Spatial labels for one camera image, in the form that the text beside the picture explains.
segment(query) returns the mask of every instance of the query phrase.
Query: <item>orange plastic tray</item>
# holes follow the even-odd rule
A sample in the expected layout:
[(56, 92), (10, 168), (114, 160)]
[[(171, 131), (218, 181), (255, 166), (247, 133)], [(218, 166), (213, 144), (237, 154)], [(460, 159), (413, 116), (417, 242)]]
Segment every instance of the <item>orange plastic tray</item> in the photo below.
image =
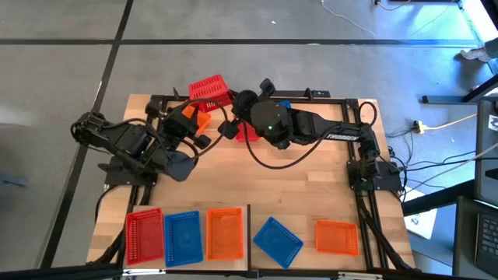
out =
[(356, 224), (317, 220), (315, 240), (319, 253), (359, 255)]
[[(192, 117), (192, 114), (194, 113), (195, 108), (193, 106), (186, 106), (181, 113), (185, 115), (185, 117)], [(209, 122), (211, 121), (211, 115), (208, 113), (201, 112), (200, 110), (198, 111), (197, 114), (197, 125), (199, 126), (199, 129), (197, 130), (197, 134), (201, 134), (205, 128), (208, 127)]]
[(208, 210), (206, 253), (208, 261), (239, 260), (244, 257), (242, 208)]

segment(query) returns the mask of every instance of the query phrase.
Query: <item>gray concrete floor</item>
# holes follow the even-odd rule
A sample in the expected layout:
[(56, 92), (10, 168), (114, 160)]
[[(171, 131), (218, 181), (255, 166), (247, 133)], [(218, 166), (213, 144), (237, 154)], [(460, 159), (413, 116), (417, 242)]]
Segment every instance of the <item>gray concrete floor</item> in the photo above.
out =
[[(114, 38), (125, 0), (2, 1), (0, 38)], [(371, 29), (377, 39), (473, 39), (453, 4), (413, 3), (394, 12), (369, 1), (325, 1), (328, 8)], [(317, 1), (136, 1), (124, 38), (371, 39)], [(60, 198), (76, 144), (69, 125), (89, 110), (109, 46), (0, 46), (0, 172), (28, 180), (0, 190), (0, 271), (33, 268)], [(426, 94), (464, 95), (492, 76), (478, 61), (461, 61), (452, 47), (198, 45), (122, 46), (101, 112), (120, 120), (130, 93), (187, 93), (191, 82), (220, 73), (233, 89), (257, 89), (270, 78), (279, 89), (328, 89), (336, 97), (377, 99), (387, 132), (413, 120), (438, 125), (475, 107), (427, 106)], [(407, 158), (405, 141), (389, 141)], [(441, 160), (475, 149), (475, 121), (414, 136), (413, 162)], [(56, 266), (83, 264), (107, 156), (90, 151), (82, 170)], [(423, 180), (438, 169), (410, 174)], [(473, 166), (436, 179), (451, 186), (473, 177)], [(425, 193), (435, 191), (422, 187)]]

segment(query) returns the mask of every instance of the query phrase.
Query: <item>blue basket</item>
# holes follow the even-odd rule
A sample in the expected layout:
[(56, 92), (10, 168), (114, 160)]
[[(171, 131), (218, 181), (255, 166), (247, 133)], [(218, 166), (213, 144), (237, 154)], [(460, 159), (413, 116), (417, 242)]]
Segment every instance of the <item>blue basket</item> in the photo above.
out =
[(164, 217), (166, 266), (195, 264), (203, 260), (199, 211)]
[(279, 103), (290, 109), (290, 101), (288, 101), (288, 100), (280, 101)]
[(253, 241), (280, 266), (287, 269), (303, 247), (303, 241), (270, 217)]

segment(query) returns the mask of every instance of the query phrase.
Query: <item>metal bracket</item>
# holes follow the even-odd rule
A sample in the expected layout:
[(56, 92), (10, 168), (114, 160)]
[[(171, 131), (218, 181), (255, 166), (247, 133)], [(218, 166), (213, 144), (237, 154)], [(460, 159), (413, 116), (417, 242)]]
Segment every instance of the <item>metal bracket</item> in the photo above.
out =
[(382, 275), (373, 275), (357, 272), (339, 272), (339, 279), (348, 280), (382, 280)]

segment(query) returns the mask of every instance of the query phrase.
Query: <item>red plastic crate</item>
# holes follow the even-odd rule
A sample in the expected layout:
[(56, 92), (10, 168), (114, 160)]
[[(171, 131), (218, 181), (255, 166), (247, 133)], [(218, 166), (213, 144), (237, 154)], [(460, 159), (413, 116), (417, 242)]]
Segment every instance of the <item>red plastic crate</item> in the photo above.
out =
[(126, 215), (126, 263), (128, 265), (164, 257), (161, 208)]
[[(188, 95), (191, 100), (213, 98), (218, 101), (221, 106), (230, 105), (232, 103), (228, 97), (228, 87), (220, 74), (190, 84), (188, 86)], [(199, 104), (199, 110), (204, 113), (217, 108), (215, 103), (203, 102)]]
[[(256, 130), (252, 127), (252, 125), (246, 123), (247, 126), (247, 139), (249, 139), (249, 142), (255, 142), (257, 141), (260, 137), (256, 134)], [(235, 138), (239, 142), (246, 142), (246, 138), (244, 137), (244, 125), (242, 123), (239, 123), (239, 133)]]

